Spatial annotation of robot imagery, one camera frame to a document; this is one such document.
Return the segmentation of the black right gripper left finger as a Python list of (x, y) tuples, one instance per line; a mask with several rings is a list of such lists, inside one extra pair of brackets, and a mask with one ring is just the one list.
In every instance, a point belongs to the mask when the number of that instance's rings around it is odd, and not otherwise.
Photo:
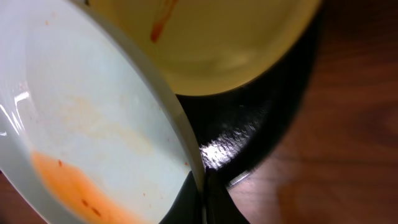
[(202, 199), (189, 172), (172, 207), (160, 224), (202, 224)]

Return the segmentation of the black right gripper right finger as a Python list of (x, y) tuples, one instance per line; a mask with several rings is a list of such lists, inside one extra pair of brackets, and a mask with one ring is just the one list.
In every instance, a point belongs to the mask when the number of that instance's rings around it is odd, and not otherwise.
[(215, 169), (205, 171), (206, 220), (209, 224), (249, 224), (234, 204)]

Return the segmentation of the light green plate orange smear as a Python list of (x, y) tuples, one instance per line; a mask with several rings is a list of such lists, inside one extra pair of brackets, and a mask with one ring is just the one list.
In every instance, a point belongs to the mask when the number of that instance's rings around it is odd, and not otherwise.
[(160, 223), (205, 181), (177, 97), (81, 1), (1, 2), (1, 170), (47, 223)]

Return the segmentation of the yellow plate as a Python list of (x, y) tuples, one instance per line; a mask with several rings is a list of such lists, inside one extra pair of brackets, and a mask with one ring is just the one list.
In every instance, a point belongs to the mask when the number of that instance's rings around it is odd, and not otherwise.
[(232, 90), (296, 43), (321, 0), (89, 0), (153, 61), (178, 95)]

